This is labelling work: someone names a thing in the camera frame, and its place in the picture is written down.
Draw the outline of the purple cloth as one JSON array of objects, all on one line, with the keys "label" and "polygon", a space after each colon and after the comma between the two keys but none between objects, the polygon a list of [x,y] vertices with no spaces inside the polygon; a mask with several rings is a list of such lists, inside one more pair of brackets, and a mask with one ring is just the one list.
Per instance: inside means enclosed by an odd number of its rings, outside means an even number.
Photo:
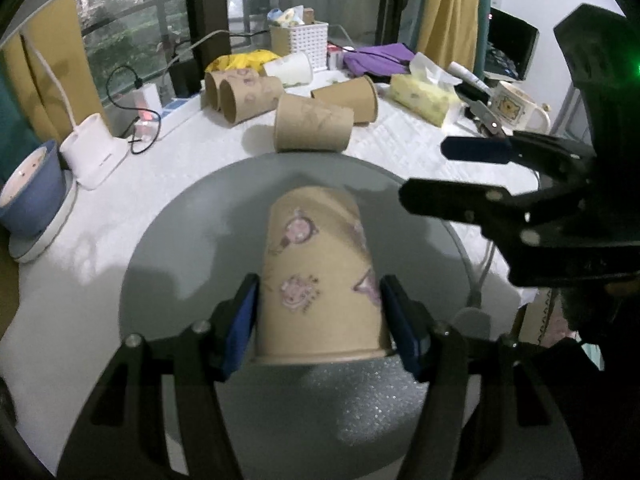
[{"label": "purple cloth", "polygon": [[383,44],[344,51],[344,66],[355,76],[390,77],[406,74],[416,54],[405,44]]}]

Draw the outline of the white desk lamp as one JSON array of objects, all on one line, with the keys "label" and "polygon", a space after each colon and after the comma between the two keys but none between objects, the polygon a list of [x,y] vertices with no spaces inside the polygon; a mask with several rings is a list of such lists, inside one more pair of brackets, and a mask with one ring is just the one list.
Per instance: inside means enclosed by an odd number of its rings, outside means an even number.
[{"label": "white desk lamp", "polygon": [[128,143],[111,134],[100,113],[91,114],[82,122],[76,122],[70,99],[61,81],[29,36],[22,32],[22,38],[60,92],[67,117],[73,127],[72,132],[60,145],[60,153],[76,181],[86,190],[95,190],[126,158],[129,153]]}]

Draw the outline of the teal curtain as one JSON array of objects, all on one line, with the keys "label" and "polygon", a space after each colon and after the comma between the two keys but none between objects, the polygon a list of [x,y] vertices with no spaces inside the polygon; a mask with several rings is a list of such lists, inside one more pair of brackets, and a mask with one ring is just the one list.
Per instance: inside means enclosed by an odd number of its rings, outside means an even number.
[{"label": "teal curtain", "polygon": [[17,103],[11,81],[6,76],[6,66],[1,63],[0,93],[0,174],[5,184],[13,171],[41,142]]}]

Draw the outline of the yellow curtain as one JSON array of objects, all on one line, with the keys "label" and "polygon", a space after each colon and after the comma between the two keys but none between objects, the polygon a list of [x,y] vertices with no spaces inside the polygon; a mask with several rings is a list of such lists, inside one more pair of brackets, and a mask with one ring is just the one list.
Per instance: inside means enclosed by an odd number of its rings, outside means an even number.
[{"label": "yellow curtain", "polygon": [[445,68],[475,61],[480,0],[424,0],[416,48]]}]

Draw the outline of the white perforated basket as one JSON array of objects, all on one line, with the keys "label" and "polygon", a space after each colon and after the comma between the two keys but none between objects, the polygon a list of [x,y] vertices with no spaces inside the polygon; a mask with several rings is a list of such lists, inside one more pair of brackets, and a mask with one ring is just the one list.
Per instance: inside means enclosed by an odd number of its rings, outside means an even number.
[{"label": "white perforated basket", "polygon": [[322,72],[328,67],[326,62],[328,30],[329,24],[326,22],[291,28],[271,26],[271,50],[280,56],[304,52],[309,58],[312,69],[315,72]]}]

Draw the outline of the grey round puck device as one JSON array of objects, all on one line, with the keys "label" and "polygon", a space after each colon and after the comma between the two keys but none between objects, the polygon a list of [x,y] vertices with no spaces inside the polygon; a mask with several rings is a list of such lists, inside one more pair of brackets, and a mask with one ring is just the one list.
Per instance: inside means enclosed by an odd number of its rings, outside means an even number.
[{"label": "grey round puck device", "polygon": [[491,333],[491,317],[480,308],[465,307],[451,320],[451,325],[466,338],[488,340]]}]

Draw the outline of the black power adapter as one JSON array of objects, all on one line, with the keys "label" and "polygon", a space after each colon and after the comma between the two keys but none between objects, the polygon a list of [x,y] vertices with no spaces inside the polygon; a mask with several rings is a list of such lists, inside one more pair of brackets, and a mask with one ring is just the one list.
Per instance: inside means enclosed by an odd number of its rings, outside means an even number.
[{"label": "black power adapter", "polygon": [[178,62],[168,70],[172,88],[177,98],[188,98],[190,90],[190,62]]}]

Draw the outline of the black laptop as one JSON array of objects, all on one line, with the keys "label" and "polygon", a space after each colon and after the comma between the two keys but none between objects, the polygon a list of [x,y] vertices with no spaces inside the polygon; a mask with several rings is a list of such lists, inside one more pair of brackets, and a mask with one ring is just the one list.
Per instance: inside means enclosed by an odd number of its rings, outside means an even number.
[{"label": "black laptop", "polygon": [[522,81],[537,47],[539,30],[516,16],[491,8],[485,72]]}]

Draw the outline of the yellow tissue pack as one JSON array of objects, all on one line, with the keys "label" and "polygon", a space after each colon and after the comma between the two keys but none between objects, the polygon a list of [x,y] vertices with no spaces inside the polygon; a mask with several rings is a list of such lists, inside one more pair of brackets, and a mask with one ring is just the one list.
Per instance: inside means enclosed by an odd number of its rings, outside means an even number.
[{"label": "yellow tissue pack", "polygon": [[435,127],[441,127],[462,102],[454,92],[405,74],[390,77],[390,97]]}]

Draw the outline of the round grey mat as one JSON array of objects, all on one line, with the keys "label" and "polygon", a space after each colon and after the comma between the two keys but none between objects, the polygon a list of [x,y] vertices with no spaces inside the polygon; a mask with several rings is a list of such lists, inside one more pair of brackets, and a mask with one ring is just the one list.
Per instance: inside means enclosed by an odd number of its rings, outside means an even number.
[{"label": "round grey mat", "polygon": [[217,387],[247,479],[393,479],[426,388],[396,354],[378,282],[448,321],[473,271],[454,229],[408,214],[401,180],[329,153],[253,157],[199,180],[146,230],[120,330],[149,340],[206,320],[260,277],[255,347]]}]

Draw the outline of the kraft cup open mouth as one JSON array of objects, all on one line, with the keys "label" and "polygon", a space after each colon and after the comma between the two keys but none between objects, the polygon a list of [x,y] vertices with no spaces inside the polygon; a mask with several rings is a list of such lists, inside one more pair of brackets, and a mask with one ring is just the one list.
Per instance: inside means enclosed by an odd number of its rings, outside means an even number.
[{"label": "kraft cup open mouth", "polygon": [[341,153],[348,148],[354,123],[349,107],[285,93],[276,109],[273,146],[279,153]]}]

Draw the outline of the printed kraft cup rear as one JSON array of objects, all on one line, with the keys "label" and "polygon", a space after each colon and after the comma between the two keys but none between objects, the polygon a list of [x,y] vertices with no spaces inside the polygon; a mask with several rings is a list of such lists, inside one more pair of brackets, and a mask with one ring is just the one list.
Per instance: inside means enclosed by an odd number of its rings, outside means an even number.
[{"label": "printed kraft cup rear", "polygon": [[229,124],[237,125],[275,110],[283,93],[277,77],[229,78],[220,84],[220,109]]}]

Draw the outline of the printed kraft paper cup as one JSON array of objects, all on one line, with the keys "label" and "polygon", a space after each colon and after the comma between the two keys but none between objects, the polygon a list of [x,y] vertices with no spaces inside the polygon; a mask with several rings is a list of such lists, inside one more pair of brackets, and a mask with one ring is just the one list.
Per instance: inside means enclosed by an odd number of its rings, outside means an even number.
[{"label": "printed kraft paper cup", "polygon": [[255,360],[310,365],[392,354],[378,280],[352,196],[304,186],[270,208]]}]

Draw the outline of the white power strip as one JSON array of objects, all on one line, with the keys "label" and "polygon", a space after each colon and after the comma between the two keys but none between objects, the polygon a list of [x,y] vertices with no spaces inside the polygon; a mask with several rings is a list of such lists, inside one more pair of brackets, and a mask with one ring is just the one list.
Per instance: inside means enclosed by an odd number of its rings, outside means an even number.
[{"label": "white power strip", "polygon": [[160,113],[160,119],[140,119],[134,124],[134,138],[141,141],[151,141],[158,133],[157,140],[162,140],[169,133],[206,107],[206,97],[203,93],[191,96],[189,99],[173,99]]}]

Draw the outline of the yellow bag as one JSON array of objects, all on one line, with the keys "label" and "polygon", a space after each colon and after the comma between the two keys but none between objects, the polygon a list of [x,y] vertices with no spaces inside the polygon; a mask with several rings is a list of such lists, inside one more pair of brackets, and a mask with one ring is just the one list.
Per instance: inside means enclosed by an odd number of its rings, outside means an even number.
[{"label": "yellow bag", "polygon": [[204,72],[224,72],[225,70],[245,70],[250,68],[262,75],[264,73],[264,65],[277,61],[279,58],[280,55],[265,49],[221,55],[215,58],[213,62],[210,62],[204,68]]}]

